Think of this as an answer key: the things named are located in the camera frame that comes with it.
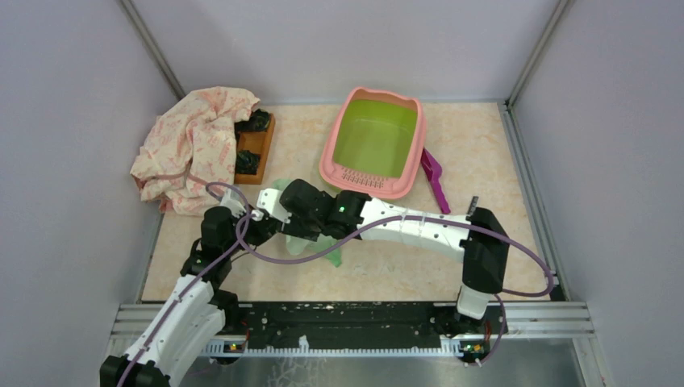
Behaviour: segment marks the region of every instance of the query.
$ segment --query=wooden tray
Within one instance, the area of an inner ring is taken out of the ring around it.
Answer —
[[[248,150],[255,155],[259,155],[259,169],[256,175],[246,175],[243,173],[236,173],[236,184],[252,184],[259,185],[264,180],[264,170],[266,169],[266,161],[269,158],[269,150],[271,148],[271,139],[273,138],[273,130],[276,127],[276,118],[273,114],[270,115],[269,128],[266,131],[247,131],[240,133],[240,140],[237,142],[237,150]]]

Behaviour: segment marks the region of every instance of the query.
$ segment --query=purple scoop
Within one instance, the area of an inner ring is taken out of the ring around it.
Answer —
[[[451,209],[448,207],[447,198],[444,196],[442,185],[440,184],[442,166],[425,148],[423,148],[423,155],[420,157],[420,164],[423,166],[425,175],[427,175],[427,180],[430,182],[432,193],[435,194],[435,199],[437,199],[437,204],[440,206],[442,214],[450,214]]]

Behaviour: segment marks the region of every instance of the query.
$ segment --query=light green plastic bag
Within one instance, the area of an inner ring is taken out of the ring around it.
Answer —
[[[292,180],[290,179],[277,179],[273,182],[273,188],[282,191],[291,182]],[[319,235],[319,238],[315,242],[303,238],[297,238],[296,236],[286,235],[285,237],[285,246],[287,251],[293,256],[302,254],[305,249],[311,252],[321,252],[326,248],[331,247],[335,243],[337,243],[337,239],[326,235]],[[325,255],[325,257],[336,268],[340,267],[342,264],[342,252],[339,248],[329,252]]]

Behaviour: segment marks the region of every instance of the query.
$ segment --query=towel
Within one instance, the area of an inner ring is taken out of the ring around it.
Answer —
[[[246,89],[212,87],[190,92],[149,132],[131,175],[143,202],[161,200],[161,212],[201,216],[216,206],[208,181],[235,178],[234,124],[249,119],[259,102]]]

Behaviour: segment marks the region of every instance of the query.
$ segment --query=metal frame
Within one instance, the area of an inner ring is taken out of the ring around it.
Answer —
[[[117,0],[124,14],[136,30],[143,45],[160,70],[177,99],[185,97],[180,82],[176,78],[168,61],[152,37],[144,20],[132,0]],[[515,169],[523,191],[525,205],[530,215],[532,231],[540,252],[557,275],[557,285],[563,289],[567,299],[572,299],[566,275],[553,241],[544,203],[537,189],[536,179],[519,124],[515,117],[515,104],[528,84],[535,69],[553,37],[556,26],[567,14],[573,0],[559,0],[537,45],[534,47],[527,63],[523,67],[519,79],[515,83],[511,96],[505,102],[499,102],[504,130],[506,132]],[[502,339],[572,339],[577,355],[578,368],[581,370],[585,385],[589,387],[605,387],[613,385],[594,333],[589,311],[584,302],[506,302],[509,334]],[[142,333],[161,308],[160,304],[129,305],[122,304],[113,326],[107,355],[122,354]],[[463,335],[459,339],[481,339],[481,335]],[[212,344],[244,339],[238,336],[217,336]]]

